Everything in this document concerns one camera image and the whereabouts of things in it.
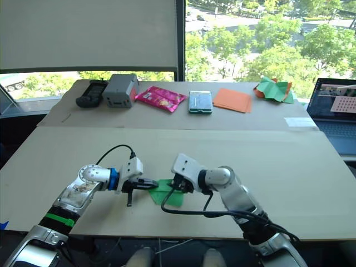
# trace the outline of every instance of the window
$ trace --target window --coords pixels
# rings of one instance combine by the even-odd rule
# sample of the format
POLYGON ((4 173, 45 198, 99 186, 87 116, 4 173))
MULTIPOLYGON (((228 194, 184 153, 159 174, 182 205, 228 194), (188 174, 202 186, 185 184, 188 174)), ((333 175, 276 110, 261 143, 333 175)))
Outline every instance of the window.
POLYGON ((186 80, 293 83, 308 102, 318 77, 356 78, 356 1, 189 0, 186 80))
POLYGON ((114 73, 135 73, 140 81, 174 80, 172 72, 68 71, 0 74, 0 85, 2 85, 2 90, 6 91, 2 94, 2 98, 9 99, 9 103, 14 103, 14 105, 7 105, 6 107, 11 108, 2 110, 1 115, 18 116, 26 112, 28 114, 46 113, 76 80, 108 80, 114 73))

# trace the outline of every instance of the green band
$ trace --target green band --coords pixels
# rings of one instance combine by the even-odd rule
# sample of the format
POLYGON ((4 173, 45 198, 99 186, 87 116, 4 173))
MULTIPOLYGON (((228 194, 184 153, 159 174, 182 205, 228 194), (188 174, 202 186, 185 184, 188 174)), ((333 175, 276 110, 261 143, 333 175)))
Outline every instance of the green band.
POLYGON ((52 213, 47 213, 45 215, 45 217, 56 220, 56 221, 60 221, 61 223, 64 223, 67 226, 73 227, 75 222, 72 219, 66 219, 63 217, 60 217, 58 215, 52 214, 52 213))

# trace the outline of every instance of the laptop screen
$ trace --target laptop screen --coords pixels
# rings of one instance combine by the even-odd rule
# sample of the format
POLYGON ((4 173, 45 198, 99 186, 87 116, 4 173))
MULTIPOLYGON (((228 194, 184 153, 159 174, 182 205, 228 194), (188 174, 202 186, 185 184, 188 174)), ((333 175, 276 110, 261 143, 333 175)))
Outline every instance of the laptop screen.
POLYGON ((312 118, 356 121, 356 80, 319 78, 307 111, 312 118))

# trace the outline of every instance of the black remote control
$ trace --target black remote control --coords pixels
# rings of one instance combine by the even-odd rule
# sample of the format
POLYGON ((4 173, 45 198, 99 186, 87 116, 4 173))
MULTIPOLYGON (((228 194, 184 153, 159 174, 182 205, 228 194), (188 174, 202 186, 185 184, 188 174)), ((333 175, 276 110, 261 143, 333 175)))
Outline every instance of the black remote control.
POLYGON ((102 93, 107 84, 107 81, 91 80, 83 95, 76 98, 77 105, 80 107, 97 107, 102 100, 102 93))

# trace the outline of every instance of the laptop keyboard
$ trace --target laptop keyboard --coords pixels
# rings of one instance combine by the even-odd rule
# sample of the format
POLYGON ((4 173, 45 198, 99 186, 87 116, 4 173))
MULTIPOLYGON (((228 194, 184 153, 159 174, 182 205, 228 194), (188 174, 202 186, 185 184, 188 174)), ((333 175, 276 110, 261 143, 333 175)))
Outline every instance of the laptop keyboard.
POLYGON ((356 124, 353 123, 318 122, 318 127, 328 136, 356 138, 356 124))

